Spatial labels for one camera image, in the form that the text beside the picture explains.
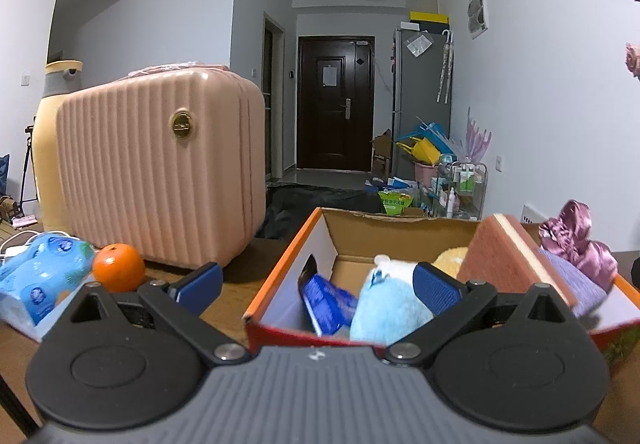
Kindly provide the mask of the light blue plush ball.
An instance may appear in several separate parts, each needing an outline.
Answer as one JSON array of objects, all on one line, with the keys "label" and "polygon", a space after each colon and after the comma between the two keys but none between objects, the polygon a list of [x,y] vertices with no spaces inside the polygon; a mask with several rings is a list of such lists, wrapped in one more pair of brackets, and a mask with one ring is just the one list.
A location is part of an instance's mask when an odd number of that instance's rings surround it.
[{"label": "light blue plush ball", "polygon": [[391,346],[434,319],[413,287],[416,262],[374,257],[360,289],[349,340]]}]

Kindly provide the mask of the pink layered sponge block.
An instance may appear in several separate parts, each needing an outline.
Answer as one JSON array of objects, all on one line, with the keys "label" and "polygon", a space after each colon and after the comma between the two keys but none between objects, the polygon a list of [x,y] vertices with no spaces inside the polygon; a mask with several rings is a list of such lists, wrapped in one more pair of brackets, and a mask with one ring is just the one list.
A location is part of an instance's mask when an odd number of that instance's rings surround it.
[{"label": "pink layered sponge block", "polygon": [[499,293],[510,294],[524,294],[537,283],[549,284],[569,307],[577,305],[570,286],[521,223],[502,213],[484,219],[477,227],[457,280],[484,281]]}]

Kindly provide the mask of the blue tissue pocket pack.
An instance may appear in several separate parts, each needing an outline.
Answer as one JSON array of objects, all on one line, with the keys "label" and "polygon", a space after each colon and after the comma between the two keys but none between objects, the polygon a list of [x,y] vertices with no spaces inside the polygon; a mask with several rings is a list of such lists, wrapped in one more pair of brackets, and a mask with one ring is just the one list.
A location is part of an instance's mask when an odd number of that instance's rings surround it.
[{"label": "blue tissue pocket pack", "polygon": [[349,338],[358,299],[323,277],[318,272],[314,256],[306,260],[297,279],[297,289],[310,325],[318,337]]}]

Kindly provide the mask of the pink satin scrunchie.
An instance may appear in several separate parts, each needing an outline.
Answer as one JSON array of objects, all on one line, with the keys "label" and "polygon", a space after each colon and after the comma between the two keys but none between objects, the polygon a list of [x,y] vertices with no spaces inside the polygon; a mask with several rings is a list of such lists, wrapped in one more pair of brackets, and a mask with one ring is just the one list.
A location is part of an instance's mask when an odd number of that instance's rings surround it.
[{"label": "pink satin scrunchie", "polygon": [[591,282],[608,291],[618,274],[618,262],[605,243],[590,238],[590,208],[571,199],[559,216],[549,218],[538,229],[542,248],[574,265]]}]

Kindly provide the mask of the purple burlap drawstring pouch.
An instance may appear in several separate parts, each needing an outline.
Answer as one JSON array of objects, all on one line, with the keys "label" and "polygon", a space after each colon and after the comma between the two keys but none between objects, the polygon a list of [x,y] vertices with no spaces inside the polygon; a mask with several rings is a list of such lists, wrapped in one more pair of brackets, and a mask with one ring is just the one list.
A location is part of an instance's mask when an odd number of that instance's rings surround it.
[{"label": "purple burlap drawstring pouch", "polygon": [[550,261],[552,267],[574,294],[577,303],[572,308],[572,312],[578,319],[590,314],[605,300],[608,295],[605,290],[588,279],[574,264],[544,248],[541,248],[540,252]]}]

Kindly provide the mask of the yellow plush toy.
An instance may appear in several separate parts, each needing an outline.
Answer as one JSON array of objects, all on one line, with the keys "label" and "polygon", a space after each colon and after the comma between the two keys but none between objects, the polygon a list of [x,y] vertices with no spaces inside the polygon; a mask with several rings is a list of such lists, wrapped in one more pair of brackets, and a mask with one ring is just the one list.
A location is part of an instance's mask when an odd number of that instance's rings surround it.
[{"label": "yellow plush toy", "polygon": [[467,252],[468,247],[447,249],[435,259],[433,265],[453,279],[456,279]]}]

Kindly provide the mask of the orange fruit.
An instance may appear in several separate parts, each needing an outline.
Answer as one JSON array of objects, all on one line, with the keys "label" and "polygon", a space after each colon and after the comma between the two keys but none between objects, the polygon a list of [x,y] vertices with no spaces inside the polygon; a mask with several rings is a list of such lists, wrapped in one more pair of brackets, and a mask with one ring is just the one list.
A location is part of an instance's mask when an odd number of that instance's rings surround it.
[{"label": "orange fruit", "polygon": [[145,264],[131,245],[111,244],[96,253],[92,275],[109,293],[129,293],[144,282]]}]

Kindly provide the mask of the metal trolley with bottles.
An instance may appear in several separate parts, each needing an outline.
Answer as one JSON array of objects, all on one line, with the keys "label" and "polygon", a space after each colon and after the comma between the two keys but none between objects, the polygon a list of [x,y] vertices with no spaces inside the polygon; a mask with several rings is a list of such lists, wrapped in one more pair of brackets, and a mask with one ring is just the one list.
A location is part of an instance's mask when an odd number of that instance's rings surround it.
[{"label": "metal trolley with bottles", "polygon": [[488,169],[483,163],[455,161],[440,164],[428,189],[431,216],[480,221],[483,216]]}]

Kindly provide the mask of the red cardboard box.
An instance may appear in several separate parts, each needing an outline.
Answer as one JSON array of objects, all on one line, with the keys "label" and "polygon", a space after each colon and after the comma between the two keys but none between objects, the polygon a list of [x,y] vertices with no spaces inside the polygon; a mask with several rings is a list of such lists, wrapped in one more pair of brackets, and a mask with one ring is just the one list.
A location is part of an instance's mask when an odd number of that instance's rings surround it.
[{"label": "red cardboard box", "polygon": [[264,346],[352,345],[347,337],[319,337],[309,327],[297,286],[309,258],[316,260],[320,275],[356,295],[375,256],[433,262],[448,249],[469,246],[479,226],[466,220],[314,209],[244,313],[250,351]]}]

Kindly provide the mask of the pink bucket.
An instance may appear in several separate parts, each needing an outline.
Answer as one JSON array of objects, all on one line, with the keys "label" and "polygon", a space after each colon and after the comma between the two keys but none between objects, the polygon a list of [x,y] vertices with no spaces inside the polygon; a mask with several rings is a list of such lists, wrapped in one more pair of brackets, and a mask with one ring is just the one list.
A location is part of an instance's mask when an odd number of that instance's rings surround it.
[{"label": "pink bucket", "polygon": [[433,165],[427,165],[416,161],[413,164],[414,178],[417,183],[421,183],[426,187],[432,186],[432,181],[438,178],[437,167]]}]

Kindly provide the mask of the pink ribbed hard suitcase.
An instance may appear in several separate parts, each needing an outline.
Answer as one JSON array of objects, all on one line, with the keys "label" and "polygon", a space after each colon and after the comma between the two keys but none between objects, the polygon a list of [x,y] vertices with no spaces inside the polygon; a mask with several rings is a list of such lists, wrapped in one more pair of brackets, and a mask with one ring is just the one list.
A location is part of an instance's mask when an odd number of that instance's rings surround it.
[{"label": "pink ribbed hard suitcase", "polygon": [[220,65],[155,67],[56,113],[68,233],[195,269],[228,264],[266,212],[265,103]]}]

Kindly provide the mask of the pile of blue yellow bags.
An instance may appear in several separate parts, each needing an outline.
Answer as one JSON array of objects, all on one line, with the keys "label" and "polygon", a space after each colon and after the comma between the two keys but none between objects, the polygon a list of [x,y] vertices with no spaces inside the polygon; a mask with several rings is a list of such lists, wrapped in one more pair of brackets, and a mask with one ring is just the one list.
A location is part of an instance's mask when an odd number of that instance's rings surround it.
[{"label": "pile of blue yellow bags", "polygon": [[424,165],[436,166],[442,158],[450,163],[457,160],[457,155],[451,149],[445,129],[440,123],[420,123],[395,144],[414,161]]}]

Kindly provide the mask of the purple feather decoration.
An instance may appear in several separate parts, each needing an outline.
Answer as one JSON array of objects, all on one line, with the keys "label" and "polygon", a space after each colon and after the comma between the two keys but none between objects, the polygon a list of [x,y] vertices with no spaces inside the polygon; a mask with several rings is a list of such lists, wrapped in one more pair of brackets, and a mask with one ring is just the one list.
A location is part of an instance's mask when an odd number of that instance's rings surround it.
[{"label": "purple feather decoration", "polygon": [[492,132],[482,130],[471,116],[471,108],[466,114],[465,156],[472,163],[480,163],[491,142]]}]

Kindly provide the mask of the black tripod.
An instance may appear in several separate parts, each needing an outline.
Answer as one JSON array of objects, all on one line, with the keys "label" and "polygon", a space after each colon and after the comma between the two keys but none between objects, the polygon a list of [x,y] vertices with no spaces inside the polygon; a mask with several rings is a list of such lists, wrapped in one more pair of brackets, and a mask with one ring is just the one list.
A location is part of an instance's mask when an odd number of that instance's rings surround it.
[{"label": "black tripod", "polygon": [[32,138],[34,138],[34,126],[28,125],[25,130],[26,134],[26,149],[21,178],[21,190],[20,190],[20,207],[23,208],[27,199],[25,198],[27,174],[30,168],[34,167],[32,162]]}]

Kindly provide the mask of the dark brown entrance door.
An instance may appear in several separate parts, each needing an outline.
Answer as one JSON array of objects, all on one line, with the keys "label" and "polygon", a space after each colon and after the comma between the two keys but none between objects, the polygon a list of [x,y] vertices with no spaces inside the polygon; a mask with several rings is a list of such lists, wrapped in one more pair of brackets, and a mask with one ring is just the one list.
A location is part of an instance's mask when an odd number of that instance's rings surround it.
[{"label": "dark brown entrance door", "polygon": [[373,62],[372,36],[298,38],[299,169],[371,169]]}]

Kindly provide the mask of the grey refrigerator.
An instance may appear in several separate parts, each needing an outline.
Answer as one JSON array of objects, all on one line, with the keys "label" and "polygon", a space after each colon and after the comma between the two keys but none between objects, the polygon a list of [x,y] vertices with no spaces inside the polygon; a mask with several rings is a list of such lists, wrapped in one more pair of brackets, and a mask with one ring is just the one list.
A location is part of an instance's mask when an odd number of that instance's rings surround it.
[{"label": "grey refrigerator", "polygon": [[449,133],[451,99],[437,103],[442,48],[447,24],[417,22],[395,30],[393,43],[394,97],[392,105],[392,175],[403,179],[414,177],[413,161],[396,146],[403,135],[420,123],[440,123]]}]

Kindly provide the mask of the white umbrella on refrigerator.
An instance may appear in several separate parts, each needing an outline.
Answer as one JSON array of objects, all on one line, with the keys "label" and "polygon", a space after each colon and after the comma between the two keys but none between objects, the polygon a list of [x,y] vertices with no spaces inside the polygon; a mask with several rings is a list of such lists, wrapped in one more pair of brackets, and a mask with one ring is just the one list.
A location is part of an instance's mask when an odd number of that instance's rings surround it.
[{"label": "white umbrella on refrigerator", "polygon": [[451,30],[444,30],[444,48],[442,48],[442,70],[440,71],[437,91],[437,103],[447,104],[451,88],[452,70],[454,69],[454,34]]}]

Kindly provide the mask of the yellow thermos bottle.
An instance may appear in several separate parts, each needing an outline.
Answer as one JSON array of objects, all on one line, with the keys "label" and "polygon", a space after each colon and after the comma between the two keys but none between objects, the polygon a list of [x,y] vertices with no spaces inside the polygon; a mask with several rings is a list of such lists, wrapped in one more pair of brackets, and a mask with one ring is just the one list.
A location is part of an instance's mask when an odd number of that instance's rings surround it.
[{"label": "yellow thermos bottle", "polygon": [[40,207],[46,231],[70,231],[58,168],[56,115],[66,97],[81,89],[82,63],[62,60],[46,65],[43,96],[32,131],[32,159]]}]

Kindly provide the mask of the yellow box on refrigerator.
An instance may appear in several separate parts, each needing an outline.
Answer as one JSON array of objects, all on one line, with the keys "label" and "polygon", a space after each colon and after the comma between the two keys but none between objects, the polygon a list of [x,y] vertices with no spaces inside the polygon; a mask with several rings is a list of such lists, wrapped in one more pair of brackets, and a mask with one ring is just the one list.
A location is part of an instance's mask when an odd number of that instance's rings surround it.
[{"label": "yellow box on refrigerator", "polygon": [[447,15],[420,11],[411,11],[409,13],[409,19],[413,22],[430,22],[439,24],[449,23],[449,18]]}]

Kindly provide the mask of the white wall panel box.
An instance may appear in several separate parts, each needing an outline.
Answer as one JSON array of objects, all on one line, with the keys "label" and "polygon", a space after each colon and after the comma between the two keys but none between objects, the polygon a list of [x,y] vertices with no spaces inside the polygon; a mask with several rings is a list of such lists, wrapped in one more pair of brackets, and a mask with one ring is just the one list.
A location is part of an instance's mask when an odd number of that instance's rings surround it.
[{"label": "white wall panel box", "polygon": [[468,30],[472,38],[477,38],[489,28],[487,0],[469,0]]}]

